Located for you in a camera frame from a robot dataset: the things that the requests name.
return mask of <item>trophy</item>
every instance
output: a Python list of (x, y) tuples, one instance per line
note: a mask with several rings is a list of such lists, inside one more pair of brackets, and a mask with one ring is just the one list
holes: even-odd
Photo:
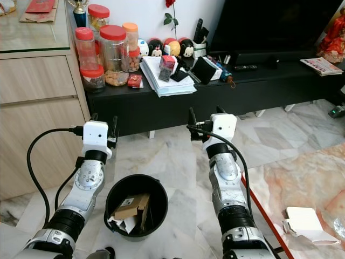
[(86, 11), (84, 7), (87, 6), (89, 0), (67, 0), (68, 3), (74, 7), (73, 14), (77, 27), (86, 27)]

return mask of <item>television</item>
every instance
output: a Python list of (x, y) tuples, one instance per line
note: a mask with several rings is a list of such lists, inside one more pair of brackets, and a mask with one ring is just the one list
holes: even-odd
[(311, 50), (342, 0), (225, 0), (212, 52)]

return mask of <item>pink marble surface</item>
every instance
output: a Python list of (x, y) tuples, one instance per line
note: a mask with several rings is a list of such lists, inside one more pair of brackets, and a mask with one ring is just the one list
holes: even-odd
[[(252, 198), (290, 259), (345, 258), (345, 240), (333, 229), (333, 220), (345, 215), (345, 144), (252, 168), (249, 179)], [(314, 208), (324, 231), (342, 243), (315, 246), (285, 234), (290, 206)]]

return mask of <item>floor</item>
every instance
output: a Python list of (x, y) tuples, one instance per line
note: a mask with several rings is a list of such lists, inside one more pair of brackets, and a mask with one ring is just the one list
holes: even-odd
[[(333, 108), (325, 100), (298, 104), (290, 112), (281, 107), (267, 110), (262, 117), (253, 113), (240, 116), (233, 143), (242, 151), (250, 168), (345, 142), (345, 118), (332, 119)], [(122, 258), (204, 258), (221, 259), (221, 233), (208, 179), (207, 155), (201, 143), (190, 141), (185, 126), (147, 134), (121, 137), (116, 162), (110, 161), (110, 180), (97, 198), (95, 211), (82, 231), (74, 258), (86, 256), (107, 245)], [(148, 174), (160, 180), (168, 198), (164, 223), (147, 239), (129, 242), (110, 232), (103, 223), (104, 204), (113, 184), (131, 174)], [(47, 190), (52, 202), (56, 188)], [(43, 200), (38, 193), (0, 203), (0, 257), (12, 258), (25, 241), (42, 227)], [(272, 246), (278, 246), (273, 233), (253, 204), (254, 218)]]

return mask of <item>cabinet drawer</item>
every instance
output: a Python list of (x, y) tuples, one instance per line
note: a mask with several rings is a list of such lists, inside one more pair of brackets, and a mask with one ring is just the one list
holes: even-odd
[(0, 103), (76, 94), (65, 56), (0, 60)]
[[(26, 165), (26, 152), (35, 137), (85, 123), (73, 98), (2, 107), (1, 122), (0, 200), (37, 191)], [(43, 188), (58, 186), (70, 175), (81, 148), (81, 137), (70, 132), (53, 132), (36, 143), (31, 163)]]

